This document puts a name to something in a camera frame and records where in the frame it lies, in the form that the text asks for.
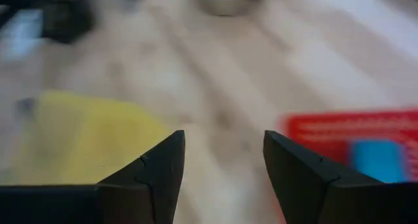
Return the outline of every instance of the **black object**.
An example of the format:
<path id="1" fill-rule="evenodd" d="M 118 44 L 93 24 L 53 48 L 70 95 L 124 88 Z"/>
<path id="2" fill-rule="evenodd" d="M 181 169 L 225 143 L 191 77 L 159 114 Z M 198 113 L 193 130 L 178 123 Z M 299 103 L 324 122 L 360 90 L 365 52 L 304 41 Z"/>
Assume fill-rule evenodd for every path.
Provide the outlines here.
<path id="1" fill-rule="evenodd" d="M 42 6 L 42 37 L 69 44 L 93 29 L 90 0 L 51 0 Z"/>
<path id="2" fill-rule="evenodd" d="M 287 224 L 418 223 L 418 184 L 385 184 L 266 131 L 265 163 Z"/>
<path id="3" fill-rule="evenodd" d="M 172 223 L 184 149 L 176 131 L 95 185 L 0 186 L 0 223 Z"/>
<path id="4" fill-rule="evenodd" d="M 8 9 L 0 13 L 0 28 L 20 9 L 41 8 L 42 37 L 69 44 L 93 29 L 90 0 L 0 0 Z"/>

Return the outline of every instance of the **yellow cloth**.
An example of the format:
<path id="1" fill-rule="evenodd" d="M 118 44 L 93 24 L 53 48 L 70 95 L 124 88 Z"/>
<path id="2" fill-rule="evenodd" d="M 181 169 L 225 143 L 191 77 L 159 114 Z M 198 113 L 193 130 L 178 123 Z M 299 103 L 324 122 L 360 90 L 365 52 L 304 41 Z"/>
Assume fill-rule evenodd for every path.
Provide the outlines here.
<path id="1" fill-rule="evenodd" d="M 133 103 L 48 91 L 12 169 L 18 184 L 94 184 L 169 135 Z"/>

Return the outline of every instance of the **blue block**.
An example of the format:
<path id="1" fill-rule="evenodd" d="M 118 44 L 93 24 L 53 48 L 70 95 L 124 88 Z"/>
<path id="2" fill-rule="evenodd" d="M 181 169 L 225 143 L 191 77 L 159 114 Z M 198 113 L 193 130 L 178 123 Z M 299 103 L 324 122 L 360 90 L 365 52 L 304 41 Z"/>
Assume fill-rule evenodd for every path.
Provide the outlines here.
<path id="1" fill-rule="evenodd" d="M 360 172 L 382 182 L 405 182 L 402 146 L 391 140 L 352 142 L 351 162 Z"/>

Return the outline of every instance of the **silver bowl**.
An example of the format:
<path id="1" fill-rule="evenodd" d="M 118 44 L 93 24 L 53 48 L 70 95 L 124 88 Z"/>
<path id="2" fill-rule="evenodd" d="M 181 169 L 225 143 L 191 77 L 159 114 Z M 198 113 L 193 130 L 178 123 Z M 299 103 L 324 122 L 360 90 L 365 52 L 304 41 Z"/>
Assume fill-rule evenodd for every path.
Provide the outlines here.
<path id="1" fill-rule="evenodd" d="M 251 0 L 197 0 L 200 7 L 216 16 L 235 16 L 244 12 Z"/>

